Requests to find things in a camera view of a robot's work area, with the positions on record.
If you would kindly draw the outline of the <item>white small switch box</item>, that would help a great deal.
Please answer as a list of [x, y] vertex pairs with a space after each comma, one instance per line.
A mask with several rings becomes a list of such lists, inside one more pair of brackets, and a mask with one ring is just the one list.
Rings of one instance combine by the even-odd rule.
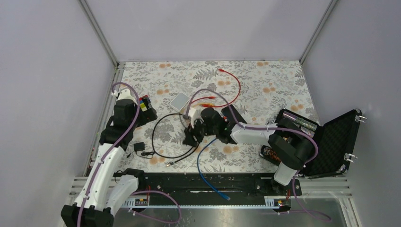
[[179, 92], [170, 102], [170, 107], [177, 112], [181, 112], [188, 104], [190, 98], [183, 92]]

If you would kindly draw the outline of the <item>black network switch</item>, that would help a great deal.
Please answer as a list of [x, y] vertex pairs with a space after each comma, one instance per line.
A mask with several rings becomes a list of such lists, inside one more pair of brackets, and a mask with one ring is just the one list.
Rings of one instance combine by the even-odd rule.
[[247, 124], [247, 121], [243, 118], [243, 116], [237, 111], [237, 109], [234, 107], [234, 105], [229, 105], [224, 107], [221, 110], [221, 113], [223, 114], [224, 117], [227, 118], [229, 122], [235, 122], [234, 118], [236, 118], [239, 122]]

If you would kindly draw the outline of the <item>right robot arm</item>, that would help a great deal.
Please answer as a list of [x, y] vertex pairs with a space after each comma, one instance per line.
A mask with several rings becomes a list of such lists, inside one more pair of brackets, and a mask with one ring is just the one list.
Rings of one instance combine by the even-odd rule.
[[188, 108], [184, 119], [190, 123], [185, 129], [185, 145], [195, 146], [206, 136], [214, 136], [225, 144], [256, 144], [270, 147], [280, 159], [278, 168], [271, 182], [274, 193], [283, 195], [290, 189], [290, 181], [295, 177], [318, 152], [317, 143], [296, 127], [289, 119], [267, 125], [251, 125], [231, 120], [213, 108], [204, 110]]

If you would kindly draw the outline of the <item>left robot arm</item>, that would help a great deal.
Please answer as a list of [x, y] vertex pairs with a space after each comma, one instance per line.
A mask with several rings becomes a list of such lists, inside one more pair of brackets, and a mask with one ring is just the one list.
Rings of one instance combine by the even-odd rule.
[[83, 189], [72, 205], [64, 205], [61, 218], [67, 227], [111, 227], [117, 211], [132, 194], [142, 194], [147, 182], [142, 171], [126, 170], [110, 191], [109, 185], [137, 127], [157, 119], [148, 96], [118, 98], [101, 132], [96, 160]]

